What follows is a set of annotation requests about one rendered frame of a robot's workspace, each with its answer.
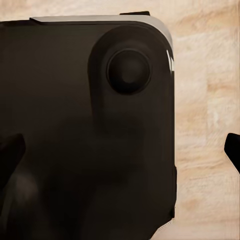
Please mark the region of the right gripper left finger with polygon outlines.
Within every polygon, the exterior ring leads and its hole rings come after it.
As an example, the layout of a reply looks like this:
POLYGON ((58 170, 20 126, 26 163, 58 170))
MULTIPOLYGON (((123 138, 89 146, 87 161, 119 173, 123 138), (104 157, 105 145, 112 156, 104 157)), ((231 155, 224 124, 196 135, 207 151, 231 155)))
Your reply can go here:
POLYGON ((22 133, 0 138, 0 193, 26 153, 22 133))

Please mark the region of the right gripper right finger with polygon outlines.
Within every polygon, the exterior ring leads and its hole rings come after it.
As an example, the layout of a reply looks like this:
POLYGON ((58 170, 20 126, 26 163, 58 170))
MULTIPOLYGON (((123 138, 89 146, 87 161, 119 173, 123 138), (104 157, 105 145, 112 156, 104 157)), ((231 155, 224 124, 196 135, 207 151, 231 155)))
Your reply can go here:
POLYGON ((240 173, 240 135, 228 133, 224 151, 240 173))

